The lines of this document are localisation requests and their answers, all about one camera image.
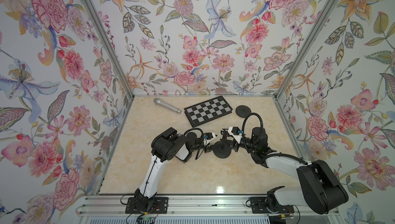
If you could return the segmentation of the black microphone clip holder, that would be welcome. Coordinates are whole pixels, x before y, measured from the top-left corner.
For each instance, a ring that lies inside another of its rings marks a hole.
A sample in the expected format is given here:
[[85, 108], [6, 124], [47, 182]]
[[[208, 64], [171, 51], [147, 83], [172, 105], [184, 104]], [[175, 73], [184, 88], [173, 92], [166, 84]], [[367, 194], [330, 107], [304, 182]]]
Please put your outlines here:
[[221, 136], [228, 137], [228, 129], [223, 128], [220, 133], [221, 133]]

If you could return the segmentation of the black microphone stand pole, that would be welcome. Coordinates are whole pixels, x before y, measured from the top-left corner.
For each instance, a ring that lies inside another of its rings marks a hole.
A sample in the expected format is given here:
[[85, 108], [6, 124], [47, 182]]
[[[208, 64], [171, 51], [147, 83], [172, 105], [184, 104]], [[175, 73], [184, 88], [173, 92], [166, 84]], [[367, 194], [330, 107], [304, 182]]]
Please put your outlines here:
[[221, 145], [220, 145], [220, 150], [223, 152], [225, 149], [226, 143], [224, 142], [224, 137], [221, 138]]

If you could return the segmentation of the black round stand base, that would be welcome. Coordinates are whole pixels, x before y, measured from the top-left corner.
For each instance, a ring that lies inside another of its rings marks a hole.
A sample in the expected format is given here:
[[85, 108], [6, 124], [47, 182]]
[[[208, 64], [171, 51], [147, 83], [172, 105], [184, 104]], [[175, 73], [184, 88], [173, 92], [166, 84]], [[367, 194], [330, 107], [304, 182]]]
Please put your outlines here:
[[213, 146], [213, 153], [220, 159], [226, 159], [231, 155], [232, 149], [229, 144], [224, 141], [218, 141]]

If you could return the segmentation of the black round disc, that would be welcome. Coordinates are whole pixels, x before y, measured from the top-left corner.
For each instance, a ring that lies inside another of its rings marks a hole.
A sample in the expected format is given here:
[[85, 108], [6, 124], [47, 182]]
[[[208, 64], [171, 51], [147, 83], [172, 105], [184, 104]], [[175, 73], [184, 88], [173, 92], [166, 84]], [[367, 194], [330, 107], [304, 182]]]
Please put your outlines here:
[[252, 113], [251, 109], [245, 105], [240, 105], [236, 107], [235, 112], [236, 115], [240, 118], [246, 118]]

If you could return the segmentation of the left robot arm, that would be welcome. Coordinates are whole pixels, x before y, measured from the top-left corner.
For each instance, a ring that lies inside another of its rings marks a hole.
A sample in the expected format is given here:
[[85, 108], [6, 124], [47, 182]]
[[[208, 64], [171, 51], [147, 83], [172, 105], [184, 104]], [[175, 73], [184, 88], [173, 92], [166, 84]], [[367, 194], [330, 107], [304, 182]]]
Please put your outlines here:
[[191, 128], [184, 134], [170, 127], [151, 143], [151, 162], [142, 185], [136, 189], [134, 198], [140, 205], [153, 201], [159, 181], [166, 165], [174, 158], [186, 163], [196, 152], [196, 159], [204, 152], [209, 143], [216, 139], [215, 133], [205, 133], [200, 128]]

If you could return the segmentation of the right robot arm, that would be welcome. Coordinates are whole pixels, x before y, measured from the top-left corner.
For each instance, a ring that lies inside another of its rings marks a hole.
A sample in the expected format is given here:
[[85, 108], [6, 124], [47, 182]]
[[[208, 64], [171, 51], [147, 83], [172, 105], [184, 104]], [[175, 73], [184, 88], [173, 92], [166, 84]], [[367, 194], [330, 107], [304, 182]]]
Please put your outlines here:
[[221, 136], [220, 148], [225, 150], [223, 158], [245, 149], [255, 164], [298, 179], [299, 187], [279, 186], [267, 192], [261, 206], [270, 213], [278, 213], [286, 207], [304, 206], [317, 214], [327, 214], [348, 202], [346, 190], [325, 161], [308, 161], [276, 152], [268, 146], [264, 128], [255, 127], [251, 138], [238, 127], [222, 129]]

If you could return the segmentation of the silver handheld microphone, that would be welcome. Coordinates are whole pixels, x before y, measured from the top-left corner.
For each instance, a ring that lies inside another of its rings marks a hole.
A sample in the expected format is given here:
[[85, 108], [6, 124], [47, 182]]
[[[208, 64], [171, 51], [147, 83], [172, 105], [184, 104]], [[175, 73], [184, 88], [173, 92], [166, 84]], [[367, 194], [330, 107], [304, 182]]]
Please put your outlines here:
[[162, 107], [164, 107], [164, 108], [166, 108], [166, 109], [168, 109], [168, 110], [171, 110], [171, 111], [173, 111], [173, 112], [175, 112], [175, 113], [178, 113], [178, 114], [180, 114], [180, 113], [182, 112], [180, 109], [178, 109], [178, 108], [172, 106], [171, 104], [169, 104], [169, 103], [163, 101], [163, 100], [160, 99], [160, 98], [155, 98], [155, 99], [154, 99], [154, 103], [155, 103], [156, 105], [162, 106]]

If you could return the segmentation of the black white chessboard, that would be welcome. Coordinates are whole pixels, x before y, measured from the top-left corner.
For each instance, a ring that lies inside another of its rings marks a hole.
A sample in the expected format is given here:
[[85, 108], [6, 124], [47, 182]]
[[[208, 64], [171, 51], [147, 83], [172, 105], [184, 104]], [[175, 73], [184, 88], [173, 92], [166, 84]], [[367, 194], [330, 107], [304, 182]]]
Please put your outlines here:
[[184, 108], [192, 128], [209, 123], [232, 113], [233, 108], [223, 96], [218, 96]]

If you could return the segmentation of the aluminium front rail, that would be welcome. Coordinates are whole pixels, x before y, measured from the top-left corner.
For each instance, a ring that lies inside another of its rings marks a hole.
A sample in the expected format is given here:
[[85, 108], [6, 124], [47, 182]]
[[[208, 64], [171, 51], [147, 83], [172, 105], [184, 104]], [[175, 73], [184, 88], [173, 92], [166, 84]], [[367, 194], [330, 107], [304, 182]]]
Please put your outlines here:
[[166, 213], [126, 213], [119, 195], [87, 197], [76, 224], [342, 224], [337, 211], [318, 215], [308, 207], [284, 214], [255, 214], [249, 195], [167, 195]]

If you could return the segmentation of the left aluminium corner post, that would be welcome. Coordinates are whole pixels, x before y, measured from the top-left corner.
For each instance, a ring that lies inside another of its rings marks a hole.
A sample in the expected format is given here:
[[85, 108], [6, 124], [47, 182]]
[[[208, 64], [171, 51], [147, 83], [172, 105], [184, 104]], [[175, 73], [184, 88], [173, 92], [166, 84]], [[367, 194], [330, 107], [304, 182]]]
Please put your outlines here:
[[121, 82], [121, 85], [122, 85], [125, 93], [131, 100], [133, 100], [134, 99], [133, 91], [130, 88], [130, 85], [126, 79], [126, 76], [121, 68], [121, 64], [118, 60], [115, 49], [114, 49], [110, 39], [107, 36], [106, 30], [101, 22], [99, 14], [98, 14], [92, 0], [81, 0], [81, 1], [82, 1], [82, 4], [87, 9], [87, 14], [88, 14], [89, 18], [91, 19], [93, 27], [97, 31], [97, 35], [98, 35], [104, 49], [106, 50], [107, 54], [109, 55], [110, 61], [112, 62], [113, 66], [115, 68], [115, 71], [119, 76], [119, 80]]

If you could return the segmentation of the aluminium corner post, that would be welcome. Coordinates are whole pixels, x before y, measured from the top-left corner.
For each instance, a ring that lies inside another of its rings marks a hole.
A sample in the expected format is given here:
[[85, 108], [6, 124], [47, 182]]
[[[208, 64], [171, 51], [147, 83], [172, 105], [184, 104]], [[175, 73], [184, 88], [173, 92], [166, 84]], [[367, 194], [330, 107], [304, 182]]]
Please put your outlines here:
[[289, 84], [291, 83], [293, 76], [297, 72], [300, 64], [303, 62], [304, 57], [307, 55], [308, 51], [310, 50], [311, 46], [314, 44], [315, 40], [318, 38], [319, 33], [324, 28], [327, 20], [332, 13], [333, 9], [336, 7], [336, 4], [339, 0], [327, 0], [325, 3], [322, 14], [318, 17], [317, 22], [312, 27], [312, 30], [309, 32], [308, 36], [306, 37], [306, 42], [301, 47], [300, 52], [297, 54], [296, 59], [294, 60], [288, 74], [286, 75], [280, 89], [278, 90], [275, 100], [279, 101], [279, 99], [285, 95], [286, 89], [288, 88]]
[[133, 100], [134, 99], [133, 91], [130, 88], [130, 85], [126, 79], [126, 76], [121, 68], [121, 64], [118, 60], [115, 49], [114, 49], [110, 39], [107, 36], [106, 30], [101, 22], [99, 14], [98, 14], [92, 0], [81, 0], [81, 1], [82, 1], [82, 4], [87, 9], [87, 14], [88, 14], [89, 18], [91, 19], [93, 27], [97, 31], [97, 35], [98, 35], [104, 49], [106, 50], [107, 54], [109, 55], [110, 61], [112, 62], [113, 66], [115, 68], [115, 71], [119, 76], [119, 80], [121, 82], [121, 85], [122, 85], [125, 93], [131, 100]]

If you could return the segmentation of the right aluminium corner post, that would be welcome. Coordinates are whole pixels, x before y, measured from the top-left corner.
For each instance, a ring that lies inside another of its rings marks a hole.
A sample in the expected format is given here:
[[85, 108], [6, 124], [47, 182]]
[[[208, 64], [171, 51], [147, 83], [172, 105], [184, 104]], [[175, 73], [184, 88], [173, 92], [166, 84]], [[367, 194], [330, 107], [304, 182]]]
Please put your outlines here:
[[291, 83], [293, 76], [297, 72], [300, 64], [303, 62], [304, 57], [307, 55], [308, 51], [310, 50], [311, 46], [314, 44], [315, 40], [318, 38], [319, 33], [324, 28], [327, 20], [332, 13], [333, 9], [336, 7], [336, 4], [339, 0], [327, 0], [325, 3], [322, 14], [318, 17], [317, 22], [312, 27], [312, 30], [309, 32], [308, 36], [306, 37], [306, 42], [301, 47], [300, 52], [297, 54], [296, 59], [294, 60], [288, 74], [286, 75], [280, 89], [278, 90], [275, 100], [279, 101], [279, 99], [285, 95], [286, 89], [288, 88], [289, 84]]

